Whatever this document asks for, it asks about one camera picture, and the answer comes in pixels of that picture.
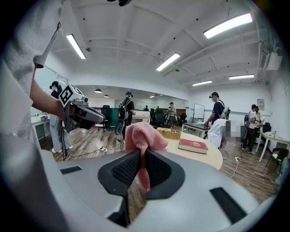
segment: desk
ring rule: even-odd
[[[200,131],[199,137],[201,137],[201,138],[203,138],[204,137],[204,133],[206,131],[209,131],[209,129],[210,129],[209,126],[197,125],[195,122],[184,122],[182,124],[181,132],[183,132],[185,127],[189,127],[189,128],[192,128],[192,129]]]
[[[274,138],[272,135],[266,135],[264,132],[260,132],[261,135],[260,135],[260,138],[259,138],[259,142],[258,142],[258,146],[256,148],[256,152],[258,151],[258,148],[259,148],[259,145],[260,145],[260,142],[261,142],[261,137],[265,137],[266,138],[266,142],[265,142],[265,145],[264,145],[264,149],[263,149],[263,152],[261,154],[261,157],[259,159],[259,162],[261,162],[263,156],[264,156],[264,153],[266,151],[266,147],[267,147],[267,144],[268,144],[268,141],[269,140],[272,140],[272,141],[276,141],[276,142],[279,142],[279,143],[284,143],[284,144],[287,144],[287,149],[289,150],[289,145],[290,145],[290,141],[287,141],[287,140],[284,140],[284,139],[280,139],[280,138]]]
[[[44,130],[44,137],[50,135],[50,130],[49,130],[49,116],[47,120],[40,120],[40,117],[45,116],[45,115],[40,115],[40,116],[33,116],[31,117],[31,124],[32,124],[32,128],[34,130],[35,136],[37,137],[37,133],[36,133],[36,126],[42,125],[43,126],[43,130]]]
[[[213,166],[217,170],[220,170],[222,166],[222,154],[219,151],[219,149],[217,149],[214,145],[210,144],[209,141],[206,141],[203,138],[197,137],[195,135],[181,132],[180,138],[186,139],[186,140],[204,142],[208,147],[208,153],[201,154],[201,153],[192,152],[188,150],[182,150],[178,148],[179,140],[166,139],[168,141],[168,145],[166,147],[168,152],[171,152],[176,155],[180,155],[189,159],[203,162],[205,164]]]
[[[150,117],[141,116],[141,115],[133,115],[132,119],[142,119],[142,121],[148,122],[150,124]]]

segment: yellow basket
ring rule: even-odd
[[[166,139],[180,140],[181,132],[179,130],[158,127],[157,131]]]

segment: book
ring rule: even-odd
[[[208,147],[205,143],[185,139],[180,139],[178,148],[203,154],[208,152]]]

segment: pink cloth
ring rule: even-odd
[[[145,168],[145,151],[148,147],[153,150],[165,150],[168,142],[147,122],[138,122],[126,127],[125,131],[125,149],[140,149],[141,169],[138,177],[142,186],[149,191],[149,175]]]

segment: fluorescent light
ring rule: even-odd
[[[85,59],[85,54],[82,52],[80,46],[78,45],[76,39],[74,38],[73,34],[69,34],[67,35],[67,39],[69,40],[69,42],[71,43],[71,45],[73,46],[73,48],[76,50],[76,52],[78,53],[78,55],[82,58]]]
[[[165,62],[163,62],[163,64],[161,64],[156,70],[161,71],[163,68],[170,65],[174,60],[176,60],[179,57],[180,57],[180,55],[178,53],[174,53],[171,57],[169,57],[167,60],[165,60]]]
[[[200,83],[193,84],[192,86],[205,85],[205,84],[210,84],[210,83],[212,83],[212,81],[200,82]]]
[[[251,14],[243,14],[241,16],[238,16],[236,18],[230,19],[228,21],[225,21],[224,23],[221,23],[207,31],[204,32],[204,35],[209,39],[217,34],[220,34],[221,32],[224,32],[226,30],[229,30],[231,28],[247,24],[252,22],[253,19],[251,17]]]
[[[242,79],[242,78],[253,78],[254,74],[251,75],[243,75],[243,76],[235,76],[235,77],[230,77],[230,80],[234,80],[234,79]]]

